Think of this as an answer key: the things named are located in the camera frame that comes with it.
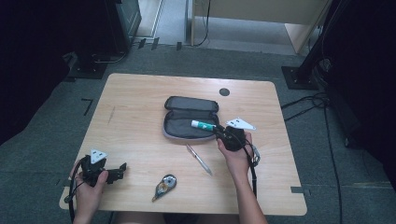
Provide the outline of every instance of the green marker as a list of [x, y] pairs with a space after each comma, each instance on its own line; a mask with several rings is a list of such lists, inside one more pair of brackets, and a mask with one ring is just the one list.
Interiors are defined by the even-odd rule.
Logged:
[[203, 123], [203, 122], [197, 121], [197, 120], [193, 120], [191, 122], [191, 127], [199, 128], [199, 129], [203, 129], [203, 130], [212, 132], [213, 131], [213, 127], [216, 127], [216, 125]]

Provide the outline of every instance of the wooden table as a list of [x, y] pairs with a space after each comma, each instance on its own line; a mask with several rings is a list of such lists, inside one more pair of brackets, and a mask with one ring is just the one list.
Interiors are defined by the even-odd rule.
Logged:
[[[208, 2], [209, 0], [192, 0], [192, 45], [195, 16], [207, 16]], [[331, 4], [332, 0], [216, 0], [211, 1], [209, 16], [285, 23], [291, 44], [296, 53], [300, 53], [315, 27], [323, 23]]]
[[[227, 88], [229, 96], [219, 90]], [[106, 185], [99, 209], [109, 211], [237, 214], [235, 188], [215, 140], [191, 143], [213, 172], [209, 175], [187, 151], [186, 141], [163, 135], [164, 103], [180, 95], [219, 103], [220, 123], [241, 119], [256, 126], [253, 144], [262, 155], [256, 167], [258, 201], [264, 214], [302, 216], [300, 187], [288, 133], [272, 82], [198, 77], [110, 75], [77, 159], [92, 148], [108, 153], [106, 168], [128, 163], [122, 180]], [[177, 186], [156, 202], [155, 187], [172, 174]], [[64, 196], [60, 206], [67, 209]]]

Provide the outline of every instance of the finger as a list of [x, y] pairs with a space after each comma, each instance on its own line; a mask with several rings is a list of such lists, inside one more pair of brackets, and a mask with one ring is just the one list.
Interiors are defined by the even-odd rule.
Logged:
[[75, 180], [76, 180], [76, 184], [77, 185], [79, 185], [82, 182], [84, 182], [84, 180], [82, 179], [82, 172], [80, 172], [79, 174], [76, 175]]
[[99, 174], [98, 181], [96, 182], [96, 185], [94, 187], [97, 192], [103, 191], [103, 187], [106, 184], [107, 177], [108, 177], [108, 171], [103, 171], [101, 174]]
[[251, 140], [251, 133], [245, 132], [245, 137], [246, 137], [246, 139], [249, 141], [250, 144], [253, 144], [253, 143], [252, 143], [252, 140]]
[[219, 138], [217, 139], [217, 141], [218, 141], [218, 148], [220, 151], [222, 151], [225, 148], [224, 143]]
[[70, 178], [73, 177], [73, 173], [74, 173], [74, 171], [75, 171], [75, 169], [76, 169], [76, 166], [78, 165], [78, 162], [79, 162], [79, 161], [76, 161], [75, 164], [73, 165], [73, 168], [72, 168], [72, 170], [70, 171], [70, 174], [69, 174], [69, 177], [70, 177]]

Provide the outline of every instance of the black stand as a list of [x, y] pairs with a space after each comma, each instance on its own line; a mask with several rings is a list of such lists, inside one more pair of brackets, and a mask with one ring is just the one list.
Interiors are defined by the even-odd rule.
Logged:
[[312, 69], [321, 51], [322, 35], [309, 51], [300, 67], [282, 66], [286, 84], [292, 90], [318, 90], [318, 83], [312, 76]]
[[107, 63], [96, 63], [91, 54], [77, 53], [78, 60], [74, 63], [69, 78], [102, 79]]

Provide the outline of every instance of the human hand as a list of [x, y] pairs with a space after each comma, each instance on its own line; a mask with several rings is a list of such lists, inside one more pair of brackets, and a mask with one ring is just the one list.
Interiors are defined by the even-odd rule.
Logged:
[[90, 223], [91, 219], [99, 207], [102, 199], [103, 188], [106, 184], [108, 171], [103, 171], [99, 174], [95, 187], [91, 187], [89, 183], [82, 180], [82, 172], [76, 175], [76, 200], [77, 200], [77, 215], [73, 223]]
[[[245, 132], [245, 137], [252, 144], [251, 133]], [[248, 180], [248, 158], [244, 149], [239, 149], [237, 151], [230, 151], [225, 148], [221, 139], [217, 139], [218, 147], [221, 153], [224, 155], [225, 160], [227, 162], [228, 170], [233, 177], [233, 180], [236, 181], [240, 179], [241, 181]], [[245, 146], [247, 153], [250, 157], [253, 157], [253, 150], [250, 145]]]

